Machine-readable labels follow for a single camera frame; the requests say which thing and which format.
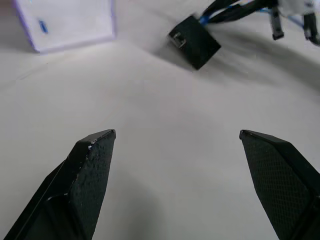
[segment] black plug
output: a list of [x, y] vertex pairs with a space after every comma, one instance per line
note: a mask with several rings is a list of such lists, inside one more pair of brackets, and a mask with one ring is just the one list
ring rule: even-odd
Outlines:
[[194, 16], [178, 24], [169, 33], [169, 38], [196, 70], [221, 48]]

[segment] white surface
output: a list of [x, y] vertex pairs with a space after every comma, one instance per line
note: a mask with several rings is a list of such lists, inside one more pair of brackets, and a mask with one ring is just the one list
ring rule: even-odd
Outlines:
[[114, 38], [111, 0], [15, 1], [38, 52]]
[[319, 168], [319, 49], [287, 22], [273, 42], [256, 14], [212, 28], [222, 49], [193, 72], [165, 35], [208, 3], [119, 0], [117, 42], [50, 55], [0, 14], [0, 238], [77, 140], [112, 128], [95, 240], [277, 239], [238, 136], [275, 135]]

